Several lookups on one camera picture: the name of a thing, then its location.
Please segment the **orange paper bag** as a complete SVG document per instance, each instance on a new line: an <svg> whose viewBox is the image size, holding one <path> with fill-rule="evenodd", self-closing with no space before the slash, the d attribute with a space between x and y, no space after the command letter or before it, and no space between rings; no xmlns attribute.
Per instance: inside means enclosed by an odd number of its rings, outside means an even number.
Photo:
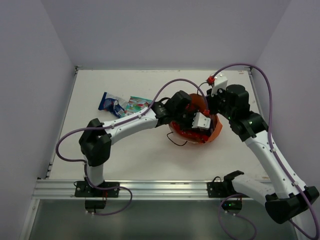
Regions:
<svg viewBox="0 0 320 240"><path fill-rule="evenodd" d="M192 144L206 144L213 142L221 133L223 125L216 114L210 114L205 100L196 93L190 94L189 103L182 117L172 121L169 129L172 134L182 141Z"/></svg>

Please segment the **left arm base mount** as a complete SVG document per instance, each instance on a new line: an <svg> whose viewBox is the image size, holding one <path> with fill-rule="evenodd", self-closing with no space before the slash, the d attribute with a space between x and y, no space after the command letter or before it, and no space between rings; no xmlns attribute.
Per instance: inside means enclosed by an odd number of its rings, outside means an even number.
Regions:
<svg viewBox="0 0 320 240"><path fill-rule="evenodd" d="M102 211L107 203L108 198L117 198L119 196L119 182L103 182L99 188L111 188L111 190L101 190L91 187L87 181L75 181L74 196L76 198L85 198L84 207L88 212L100 212Z"/></svg>

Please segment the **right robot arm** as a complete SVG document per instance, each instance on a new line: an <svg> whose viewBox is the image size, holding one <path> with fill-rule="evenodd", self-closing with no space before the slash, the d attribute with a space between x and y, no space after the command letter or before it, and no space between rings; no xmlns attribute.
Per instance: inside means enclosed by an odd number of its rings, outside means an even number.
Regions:
<svg viewBox="0 0 320 240"><path fill-rule="evenodd" d="M262 204L268 215L283 224L306 211L320 196L315 186L306 183L293 171L278 149L262 116L250 110L245 87L232 84L225 89L207 90L209 110L228 120L231 130L254 153L267 173L272 186L261 183L240 170L223 177L222 182L207 184L210 197L243 194Z"/></svg>

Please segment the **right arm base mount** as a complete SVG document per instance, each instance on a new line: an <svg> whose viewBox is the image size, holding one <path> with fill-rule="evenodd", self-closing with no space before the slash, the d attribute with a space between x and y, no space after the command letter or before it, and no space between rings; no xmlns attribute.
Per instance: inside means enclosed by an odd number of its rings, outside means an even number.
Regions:
<svg viewBox="0 0 320 240"><path fill-rule="evenodd" d="M206 183L209 198L225 198L237 194L229 182L224 182L220 176L216 176L212 181ZM237 197L236 200L226 200L222 204L222 209L227 212L238 214L243 207L242 198Z"/></svg>

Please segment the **red snack packet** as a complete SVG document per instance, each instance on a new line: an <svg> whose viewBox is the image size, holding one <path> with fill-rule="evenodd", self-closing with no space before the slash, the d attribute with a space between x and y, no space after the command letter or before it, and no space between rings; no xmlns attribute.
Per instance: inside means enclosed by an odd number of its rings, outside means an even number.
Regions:
<svg viewBox="0 0 320 240"><path fill-rule="evenodd" d="M193 144L205 144L213 142L220 134L223 125L218 121L214 124L214 130L202 130L199 128L191 130L181 130L180 125L176 122L171 122L169 128L172 133L181 140Z"/></svg>

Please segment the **green Fox's candy packet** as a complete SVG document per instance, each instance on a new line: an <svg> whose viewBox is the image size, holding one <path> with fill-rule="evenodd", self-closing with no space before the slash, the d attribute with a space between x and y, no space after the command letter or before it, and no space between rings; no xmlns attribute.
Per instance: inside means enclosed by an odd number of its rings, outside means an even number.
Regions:
<svg viewBox="0 0 320 240"><path fill-rule="evenodd" d="M120 116L123 118L131 114L137 113L143 110L144 108L148 108L151 103L152 100L150 99L131 96L124 108L124 111L120 114Z"/></svg>

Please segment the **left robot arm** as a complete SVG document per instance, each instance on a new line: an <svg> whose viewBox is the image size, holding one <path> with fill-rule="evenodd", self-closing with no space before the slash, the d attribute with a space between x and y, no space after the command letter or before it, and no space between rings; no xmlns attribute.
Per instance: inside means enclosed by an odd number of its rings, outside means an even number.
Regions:
<svg viewBox="0 0 320 240"><path fill-rule="evenodd" d="M152 102L149 107L137 113L114 121L91 120L79 139L80 150L85 158L86 190L92 196L99 196L104 190L103 168L110 158L111 147L120 140L138 132L154 129L172 122L191 128L194 113L189 116L187 107L192 97L180 90L165 103Z"/></svg>

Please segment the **blue snack packet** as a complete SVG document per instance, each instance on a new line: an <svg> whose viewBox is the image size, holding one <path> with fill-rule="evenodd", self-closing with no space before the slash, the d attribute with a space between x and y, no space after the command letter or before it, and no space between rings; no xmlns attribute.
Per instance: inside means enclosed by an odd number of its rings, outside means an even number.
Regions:
<svg viewBox="0 0 320 240"><path fill-rule="evenodd" d="M98 110L106 111L113 114L117 118L122 118L125 116L127 103L128 101L121 97L104 92L99 103Z"/></svg>

